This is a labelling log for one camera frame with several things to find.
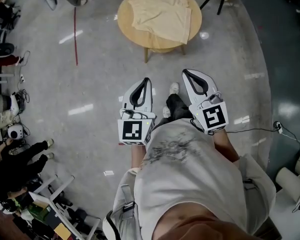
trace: white sneaker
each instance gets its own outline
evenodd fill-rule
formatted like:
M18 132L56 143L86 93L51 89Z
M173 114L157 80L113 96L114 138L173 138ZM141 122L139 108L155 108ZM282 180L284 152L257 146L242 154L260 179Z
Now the white sneaker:
M88 3L88 0L81 0L80 5L84 6L86 3Z
M54 153L48 153L48 154L46 154L46 157L48 159L53 159L55 157L55 154Z
M49 138L46 140L46 143L48 143L48 148L50 148L55 142L52 138Z
M163 113L163 117L164 117L164 118L169 118L169 117L171 117L170 109L169 109L167 106L164 106L164 107L163 107L162 113Z
M170 85L169 95L171 94L179 94L179 84L177 82Z

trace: table leg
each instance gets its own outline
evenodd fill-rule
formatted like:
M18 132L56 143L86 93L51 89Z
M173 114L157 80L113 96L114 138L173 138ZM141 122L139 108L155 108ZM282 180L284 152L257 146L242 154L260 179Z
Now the table leg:
M181 45L180 48L181 48L182 54L183 54L183 55L186 55L185 46L184 46L184 45Z
M148 62L148 48L144 47L144 63Z

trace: black strap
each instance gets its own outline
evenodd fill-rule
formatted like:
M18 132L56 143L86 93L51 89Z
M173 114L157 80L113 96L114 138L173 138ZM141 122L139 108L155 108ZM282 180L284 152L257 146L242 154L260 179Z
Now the black strap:
M116 228L116 225L114 224L114 222L112 221L112 219L110 218L111 214L112 214L112 210L108 212L108 214L106 215L105 219L110 224L111 228L113 229L113 232L114 232L114 235L115 235L115 240L121 240L119 231Z

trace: white t-shirt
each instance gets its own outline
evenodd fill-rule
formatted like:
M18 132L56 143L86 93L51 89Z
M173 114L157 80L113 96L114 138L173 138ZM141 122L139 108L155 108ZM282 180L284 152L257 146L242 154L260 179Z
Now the white t-shirt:
M239 169L214 147L212 137L180 119L151 134L134 185L143 240L151 240L161 216L180 203L205 206L222 221L247 227Z

